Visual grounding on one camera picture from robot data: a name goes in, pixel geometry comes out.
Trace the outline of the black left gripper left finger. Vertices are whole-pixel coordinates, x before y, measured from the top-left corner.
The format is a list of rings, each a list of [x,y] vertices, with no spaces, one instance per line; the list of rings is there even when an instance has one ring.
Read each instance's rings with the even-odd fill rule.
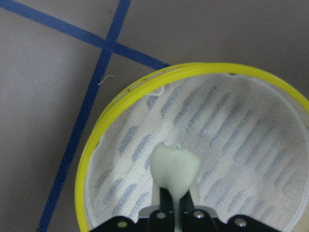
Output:
[[[160,188],[159,206],[154,209],[148,219],[149,232],[173,232],[175,229],[174,206],[168,190]]]

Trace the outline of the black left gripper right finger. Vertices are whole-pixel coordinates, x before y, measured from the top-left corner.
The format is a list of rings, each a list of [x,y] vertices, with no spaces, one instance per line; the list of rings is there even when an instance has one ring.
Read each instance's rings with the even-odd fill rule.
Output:
[[[209,207],[195,206],[188,191],[180,199],[180,227],[182,232],[218,232],[217,213]]]

